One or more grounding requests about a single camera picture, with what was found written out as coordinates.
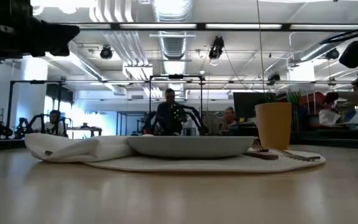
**wooden table surface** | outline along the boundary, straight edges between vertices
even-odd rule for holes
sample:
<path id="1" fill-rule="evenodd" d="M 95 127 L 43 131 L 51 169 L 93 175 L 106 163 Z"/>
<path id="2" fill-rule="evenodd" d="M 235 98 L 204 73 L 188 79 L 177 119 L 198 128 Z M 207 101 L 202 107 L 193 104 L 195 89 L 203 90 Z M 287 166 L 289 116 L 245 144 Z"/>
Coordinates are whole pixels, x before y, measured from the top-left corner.
<path id="1" fill-rule="evenodd" d="M 0 223 L 358 224 L 358 149 L 281 174 L 143 174 L 0 151 Z"/>

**ceiling camera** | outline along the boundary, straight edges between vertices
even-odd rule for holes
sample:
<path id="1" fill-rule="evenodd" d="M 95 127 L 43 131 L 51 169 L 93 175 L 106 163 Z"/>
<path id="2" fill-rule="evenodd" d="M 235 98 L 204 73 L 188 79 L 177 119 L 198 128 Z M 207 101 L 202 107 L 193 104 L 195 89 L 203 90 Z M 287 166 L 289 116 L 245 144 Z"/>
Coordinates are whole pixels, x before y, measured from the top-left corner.
<path id="1" fill-rule="evenodd" d="M 339 58 L 339 52 L 336 49 L 332 49 L 326 54 L 326 58 L 328 60 L 330 60 L 330 59 L 333 59 L 333 60 L 338 59 Z"/>
<path id="2" fill-rule="evenodd" d="M 216 36 L 214 40 L 214 44 L 209 51 L 210 59 L 218 59 L 223 53 L 224 41 L 221 36 Z"/>
<path id="3" fill-rule="evenodd" d="M 108 60 L 112 57 L 112 51 L 111 51 L 111 48 L 109 45 L 103 46 L 103 49 L 100 52 L 100 57 L 102 59 L 106 59 L 106 60 Z"/>

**paper cup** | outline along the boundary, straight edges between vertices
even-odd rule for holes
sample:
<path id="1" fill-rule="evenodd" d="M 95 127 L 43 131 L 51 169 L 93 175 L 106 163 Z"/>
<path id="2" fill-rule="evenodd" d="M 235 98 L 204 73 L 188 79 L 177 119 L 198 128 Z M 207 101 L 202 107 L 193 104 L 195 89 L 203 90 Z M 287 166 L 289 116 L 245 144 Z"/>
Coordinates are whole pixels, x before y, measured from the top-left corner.
<path id="1" fill-rule="evenodd" d="M 264 103 L 255 106 L 259 139 L 263 147 L 288 149 L 291 109 L 291 103 Z"/>

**white bowl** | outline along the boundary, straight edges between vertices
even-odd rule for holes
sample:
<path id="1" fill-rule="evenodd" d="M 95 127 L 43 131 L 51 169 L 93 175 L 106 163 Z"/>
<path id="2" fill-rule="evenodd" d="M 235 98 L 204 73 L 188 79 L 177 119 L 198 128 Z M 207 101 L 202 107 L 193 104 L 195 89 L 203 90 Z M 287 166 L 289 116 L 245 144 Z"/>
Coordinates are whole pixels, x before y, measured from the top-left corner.
<path id="1" fill-rule="evenodd" d="M 212 159 L 241 155 L 254 139 L 248 136 L 131 136 L 128 143 L 148 156 Z"/>

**monitor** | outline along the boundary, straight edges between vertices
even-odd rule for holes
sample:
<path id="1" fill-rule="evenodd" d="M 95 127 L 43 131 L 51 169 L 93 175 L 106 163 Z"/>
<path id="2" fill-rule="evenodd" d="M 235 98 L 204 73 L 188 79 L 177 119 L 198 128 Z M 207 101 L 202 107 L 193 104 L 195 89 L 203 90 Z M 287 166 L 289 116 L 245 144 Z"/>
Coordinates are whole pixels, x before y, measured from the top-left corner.
<path id="1" fill-rule="evenodd" d="M 234 109 L 238 120 L 255 117 L 255 105 L 276 102 L 275 93 L 233 93 Z"/>

